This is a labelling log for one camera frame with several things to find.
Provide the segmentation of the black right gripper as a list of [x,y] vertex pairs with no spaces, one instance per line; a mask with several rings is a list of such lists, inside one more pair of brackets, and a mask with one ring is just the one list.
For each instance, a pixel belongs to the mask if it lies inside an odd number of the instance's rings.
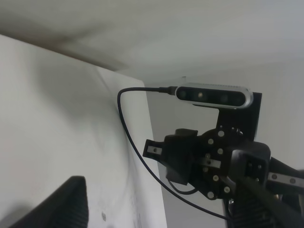
[[271,158],[266,144],[249,140],[240,129],[216,128],[202,135],[178,129],[163,142],[146,140],[142,155],[163,162],[170,185],[190,184],[210,200],[235,194],[235,228],[304,226],[300,213],[262,187],[267,181],[268,190],[303,190],[304,171]]

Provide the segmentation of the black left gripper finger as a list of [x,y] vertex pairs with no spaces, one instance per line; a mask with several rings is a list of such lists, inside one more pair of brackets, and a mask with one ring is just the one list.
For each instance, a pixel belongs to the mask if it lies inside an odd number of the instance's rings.
[[11,228],[86,228],[89,209],[86,179],[72,176]]

